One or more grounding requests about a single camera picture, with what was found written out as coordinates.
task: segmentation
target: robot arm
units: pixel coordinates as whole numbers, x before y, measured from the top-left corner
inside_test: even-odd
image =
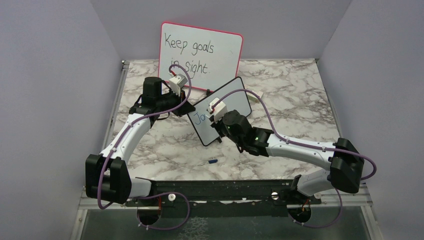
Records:
[[[209,104],[211,126],[217,130],[220,137],[232,140],[240,153],[246,151],[254,156],[286,157],[322,168],[311,174],[296,176],[288,198],[304,202],[313,194],[332,188],[347,193],[359,191],[364,160],[350,154],[325,150],[335,147],[357,153],[358,151],[347,139],[339,138],[334,143],[284,136],[287,141],[283,141],[270,129],[252,127],[247,118],[240,115],[237,110],[227,111],[222,101],[213,109],[218,100],[215,98]],[[317,149],[296,145],[293,142],[315,146]]]
[[[106,156],[112,152],[107,168],[109,175],[103,177],[101,185],[101,199],[123,204],[128,198],[147,196],[152,183],[142,178],[130,178],[127,163],[141,138],[150,130],[158,115],[137,121],[145,115],[160,113],[181,104],[186,98],[181,89],[187,79],[183,75],[176,75],[169,80],[169,86],[159,77],[147,77],[143,83],[143,94],[129,109],[128,119],[117,137],[100,154],[91,154],[85,161],[86,194],[90,198],[97,198],[99,179]],[[162,84],[169,88],[169,92],[162,94]],[[195,110],[188,101],[172,111],[181,117]]]

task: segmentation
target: metal frame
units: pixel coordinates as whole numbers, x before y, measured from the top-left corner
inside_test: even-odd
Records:
[[[122,61],[122,64],[123,64],[122,72],[119,79],[118,89],[115,95],[115,101],[114,101],[112,111],[109,117],[110,125],[108,126],[106,130],[102,149],[104,149],[109,144],[109,141],[113,134],[113,129],[114,129],[117,115],[118,115],[118,109],[121,102],[121,97],[123,94],[130,61]],[[341,129],[339,128],[339,121],[337,119],[335,109],[333,108],[333,105],[331,103],[331,98],[328,95],[327,95],[327,98],[334,115],[337,130],[339,132],[339,135],[342,136]],[[362,214],[363,214],[366,227],[367,227],[371,240],[383,240],[378,222],[376,221],[372,211],[373,201],[371,199],[367,185],[365,183],[362,184],[359,189],[359,192],[356,194],[350,194],[345,192],[340,192],[340,194],[341,194],[341,199],[343,201],[344,207],[349,207],[349,206],[361,207]],[[337,192],[334,189],[321,192],[321,201],[322,201],[322,204],[313,204],[311,205],[311,208],[331,208],[331,207],[340,206],[339,197],[337,195]],[[301,205],[295,205],[295,204],[287,205],[288,209],[298,208],[298,207],[301,207]],[[87,197],[85,188],[83,188],[79,205],[78,205],[78,211],[75,218],[75,224],[70,236],[70,240],[79,240],[81,238],[88,210],[98,210],[98,209],[99,207],[97,205],[97,199]],[[128,207],[123,204],[113,203],[108,209],[111,209],[111,210],[157,210],[159,208],[157,206]]]

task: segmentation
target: gray wall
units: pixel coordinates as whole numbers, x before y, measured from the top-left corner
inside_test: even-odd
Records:
[[[1,1],[1,239],[69,238],[120,61],[88,0]]]
[[[424,234],[423,10],[353,0],[318,64],[343,135],[377,163],[368,186],[387,240]]]
[[[351,0],[91,0],[120,57],[157,59],[161,23],[240,33],[242,58],[319,58]]]

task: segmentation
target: marble table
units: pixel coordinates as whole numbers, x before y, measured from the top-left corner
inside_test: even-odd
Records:
[[[123,127],[130,107],[143,92],[145,77],[157,75],[157,60],[131,62],[113,136]],[[335,142],[339,137],[313,59],[242,60],[237,75],[246,85],[264,93],[263,100],[279,133],[318,142]],[[205,96],[203,91],[192,90],[189,101],[195,103]],[[262,105],[251,102],[251,108],[248,119],[252,126],[269,129]],[[209,164],[212,159],[218,162]],[[188,117],[173,114],[155,122],[128,162],[131,177],[152,180],[292,179],[318,169],[289,158],[240,154],[227,138],[205,147]]]

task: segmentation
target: whiteboard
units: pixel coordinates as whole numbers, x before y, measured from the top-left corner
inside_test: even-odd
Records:
[[[178,64],[189,73],[193,87],[214,91],[237,75],[242,45],[237,33],[164,22],[158,76],[169,79],[168,68]]]
[[[218,132],[211,127],[211,121],[209,120],[210,114],[207,111],[209,103],[212,102],[214,98],[222,98],[225,94],[233,90],[244,88],[245,86],[243,85],[242,78],[238,76],[224,86],[218,88],[211,95],[194,104],[196,111],[190,112],[188,114],[188,118],[190,119],[191,124],[193,124],[193,127],[204,146],[211,144],[214,140],[220,137]],[[223,102],[225,103],[228,112],[237,110],[241,115],[246,117],[252,113],[252,108],[245,91],[235,92],[226,97]]]

